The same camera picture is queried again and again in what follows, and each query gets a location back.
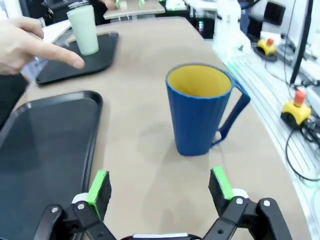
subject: background table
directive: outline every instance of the background table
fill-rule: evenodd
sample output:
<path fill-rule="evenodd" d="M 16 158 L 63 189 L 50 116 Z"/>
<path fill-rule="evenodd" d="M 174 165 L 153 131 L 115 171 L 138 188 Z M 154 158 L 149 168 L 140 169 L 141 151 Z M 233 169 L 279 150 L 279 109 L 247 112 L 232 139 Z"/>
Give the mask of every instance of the background table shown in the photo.
<path fill-rule="evenodd" d="M 113 192 L 104 220 L 118 239 L 133 233 L 203 236 L 218 217 L 208 190 L 212 166 L 223 166 L 231 186 L 246 190 L 253 201 L 276 199 L 292 238 L 311 239 L 293 184 L 251 104 L 235 121 L 227 139 L 209 154 L 178 154 L 166 73 L 190 62 L 226 70 L 185 19 L 126 21 L 97 30 L 120 34 L 111 68 L 44 87 L 33 82 L 18 106 L 80 90 L 102 95 L 104 107 L 91 172 L 110 171 Z M 237 90 L 232 92 L 223 119 L 239 96 Z M 251 236 L 245 229 L 237 230 L 233 237 L 248 239 Z"/>
<path fill-rule="evenodd" d="M 116 19 L 127 16 L 140 16 L 148 14 L 162 14 L 165 8 L 157 0 L 145 0 L 139 7 L 139 0 L 127 0 L 127 9 L 108 10 L 103 15 L 104 19 Z"/>

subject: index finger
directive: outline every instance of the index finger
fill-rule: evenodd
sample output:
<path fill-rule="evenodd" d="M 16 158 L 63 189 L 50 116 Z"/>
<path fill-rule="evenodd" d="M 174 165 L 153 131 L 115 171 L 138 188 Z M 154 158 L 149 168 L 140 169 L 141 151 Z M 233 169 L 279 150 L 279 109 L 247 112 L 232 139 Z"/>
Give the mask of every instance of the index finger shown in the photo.
<path fill-rule="evenodd" d="M 82 69 L 85 66 L 85 61 L 73 51 L 35 39 L 29 34 L 28 36 L 25 36 L 24 40 L 24 50 L 30 55 L 65 62 L 76 69 Z"/>

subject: person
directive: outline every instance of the person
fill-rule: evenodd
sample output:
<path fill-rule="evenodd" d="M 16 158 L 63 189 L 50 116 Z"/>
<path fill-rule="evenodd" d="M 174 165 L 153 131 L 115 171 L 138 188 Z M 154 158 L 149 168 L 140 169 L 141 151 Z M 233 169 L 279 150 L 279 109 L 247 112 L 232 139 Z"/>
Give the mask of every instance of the person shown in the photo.
<path fill-rule="evenodd" d="M 35 56 L 65 62 L 77 69 L 85 66 L 75 52 L 43 42 L 39 20 L 21 17 L 0 22 L 0 75 L 18 74 Z"/>
<path fill-rule="evenodd" d="M 93 6 L 95 25 L 110 23 L 110 20 L 105 20 L 104 14 L 117 8 L 115 0 L 89 0 L 89 4 Z"/>

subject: black tray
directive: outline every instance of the black tray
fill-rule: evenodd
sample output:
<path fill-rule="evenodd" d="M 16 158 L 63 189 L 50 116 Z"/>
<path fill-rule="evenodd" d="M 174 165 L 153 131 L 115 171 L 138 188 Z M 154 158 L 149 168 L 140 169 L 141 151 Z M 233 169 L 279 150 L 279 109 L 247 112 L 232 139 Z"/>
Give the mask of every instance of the black tray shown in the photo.
<path fill-rule="evenodd" d="M 28 102 L 0 132 L 0 239 L 33 240 L 47 205 L 87 192 L 102 97 L 81 91 Z"/>
<path fill-rule="evenodd" d="M 85 62 L 85 67 L 76 69 L 64 62 L 50 60 L 39 73 L 35 82 L 39 85 L 50 84 L 72 77 L 94 74 L 109 68 L 114 61 L 118 39 L 117 32 L 98 36 L 99 51 L 88 56 L 82 56 L 77 42 L 71 42 L 66 49 L 80 55 Z"/>

